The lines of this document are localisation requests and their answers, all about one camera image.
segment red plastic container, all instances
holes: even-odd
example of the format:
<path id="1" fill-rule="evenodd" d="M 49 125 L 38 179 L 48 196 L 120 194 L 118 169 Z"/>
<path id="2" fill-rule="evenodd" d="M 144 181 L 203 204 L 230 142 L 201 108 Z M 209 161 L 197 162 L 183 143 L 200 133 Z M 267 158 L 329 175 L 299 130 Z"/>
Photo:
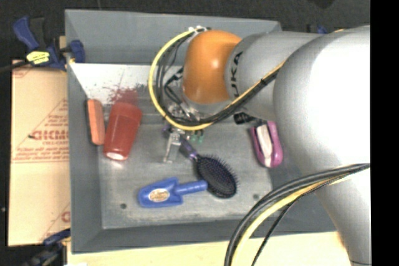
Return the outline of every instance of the red plastic container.
<path id="1" fill-rule="evenodd" d="M 115 102 L 113 104 L 103 146 L 106 157 L 118 161 L 128 158 L 142 115 L 142 111 L 131 103 Z"/>

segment hairbrush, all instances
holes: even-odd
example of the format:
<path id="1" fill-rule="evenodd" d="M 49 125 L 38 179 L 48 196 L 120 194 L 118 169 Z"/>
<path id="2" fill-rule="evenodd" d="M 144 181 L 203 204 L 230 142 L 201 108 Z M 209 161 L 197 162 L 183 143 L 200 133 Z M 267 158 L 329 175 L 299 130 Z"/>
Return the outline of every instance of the hairbrush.
<path id="1" fill-rule="evenodd" d="M 180 137 L 180 142 L 180 152 L 193 160 L 198 177 L 208 183 L 208 191 L 211 194 L 220 198 L 235 195 L 238 186 L 237 177 L 222 159 L 198 154 L 183 136 Z"/>

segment cardboard sheet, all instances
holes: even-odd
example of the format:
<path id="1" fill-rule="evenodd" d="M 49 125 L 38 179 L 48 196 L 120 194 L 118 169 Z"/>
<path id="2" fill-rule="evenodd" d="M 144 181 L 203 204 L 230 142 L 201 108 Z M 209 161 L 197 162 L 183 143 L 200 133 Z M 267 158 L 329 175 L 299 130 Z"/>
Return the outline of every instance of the cardboard sheet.
<path id="1" fill-rule="evenodd" d="M 8 246 L 70 227 L 67 73 L 12 72 Z"/>

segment clamp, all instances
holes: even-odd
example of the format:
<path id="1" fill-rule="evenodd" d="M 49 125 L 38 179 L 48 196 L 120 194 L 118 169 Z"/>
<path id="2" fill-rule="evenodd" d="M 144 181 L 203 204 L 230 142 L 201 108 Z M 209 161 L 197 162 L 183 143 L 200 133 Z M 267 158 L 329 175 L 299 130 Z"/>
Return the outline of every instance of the clamp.
<path id="1" fill-rule="evenodd" d="M 50 67 L 65 71 L 66 59 L 64 53 L 71 52 L 75 62 L 85 62 L 85 50 L 79 40 L 73 40 L 66 48 L 58 48 L 53 41 L 45 49 L 34 37 L 29 27 L 29 17 L 18 19 L 13 25 L 16 37 L 27 46 L 26 60 L 34 67 Z"/>

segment gray bin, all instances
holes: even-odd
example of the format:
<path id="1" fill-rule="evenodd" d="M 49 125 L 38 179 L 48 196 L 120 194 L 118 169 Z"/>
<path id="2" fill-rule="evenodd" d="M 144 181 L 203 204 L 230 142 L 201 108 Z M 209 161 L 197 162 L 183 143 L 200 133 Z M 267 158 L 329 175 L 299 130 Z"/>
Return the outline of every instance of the gray bin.
<path id="1" fill-rule="evenodd" d="M 259 19 L 65 12 L 67 42 L 79 39 L 86 51 L 86 63 L 68 68 L 73 253 L 228 240 L 260 197 L 299 176 L 287 156 L 278 168 L 262 167 L 254 155 L 248 126 L 227 119 L 207 128 L 203 143 L 194 146 L 199 154 L 215 154 L 234 169 L 239 179 L 234 197 L 218 199 L 205 191 L 185 196 L 180 206 L 149 209 L 138 205 L 137 192 L 147 184 L 172 176 L 180 183 L 196 179 L 193 163 L 183 155 L 171 163 L 162 161 L 165 123 L 151 104 L 147 81 L 149 65 L 160 47 L 198 25 L 240 37 L 281 30 L 278 22 Z M 107 122 L 112 95 L 131 88 L 139 93 L 142 124 L 129 158 L 114 162 L 103 156 L 101 146 L 90 143 L 84 103 L 87 98 L 99 99 Z M 334 229 L 316 198 L 310 196 L 304 202 L 277 232 Z"/>

